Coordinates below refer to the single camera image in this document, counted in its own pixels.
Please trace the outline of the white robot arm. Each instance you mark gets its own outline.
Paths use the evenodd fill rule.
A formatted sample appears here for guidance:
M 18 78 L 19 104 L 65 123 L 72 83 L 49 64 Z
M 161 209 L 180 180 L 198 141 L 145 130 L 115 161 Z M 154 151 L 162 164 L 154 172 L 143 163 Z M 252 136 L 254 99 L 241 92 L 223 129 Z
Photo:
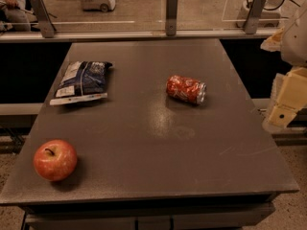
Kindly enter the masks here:
M 272 82 L 263 128 L 276 132 L 286 128 L 307 105 L 307 2 L 261 48 L 279 51 L 282 60 L 292 66 L 286 75 L 277 74 Z

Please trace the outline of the white robot base right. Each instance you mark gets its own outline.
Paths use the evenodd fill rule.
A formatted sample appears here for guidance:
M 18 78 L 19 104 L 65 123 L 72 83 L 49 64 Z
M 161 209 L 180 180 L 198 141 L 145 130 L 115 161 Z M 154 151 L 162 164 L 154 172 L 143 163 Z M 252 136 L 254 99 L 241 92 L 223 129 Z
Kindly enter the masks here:
M 242 3 L 241 9 L 238 12 L 236 25 L 239 28 L 244 28 L 244 24 L 248 17 L 249 8 L 252 0 L 245 0 Z M 267 0 L 258 25 L 260 27 L 275 27 L 281 19 L 281 7 L 285 0 Z

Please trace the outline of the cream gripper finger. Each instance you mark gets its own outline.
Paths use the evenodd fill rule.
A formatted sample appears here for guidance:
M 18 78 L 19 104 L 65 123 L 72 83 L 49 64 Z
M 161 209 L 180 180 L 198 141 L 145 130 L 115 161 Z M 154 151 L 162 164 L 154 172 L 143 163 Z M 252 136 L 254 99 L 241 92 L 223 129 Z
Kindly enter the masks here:
M 285 128 L 307 105 L 307 68 L 293 67 L 286 75 L 277 74 L 272 83 L 267 122 Z
M 268 52 L 279 51 L 281 48 L 281 40 L 283 33 L 284 33 L 283 28 L 278 29 L 273 35 L 269 36 L 267 39 L 265 39 L 262 42 L 260 48 Z

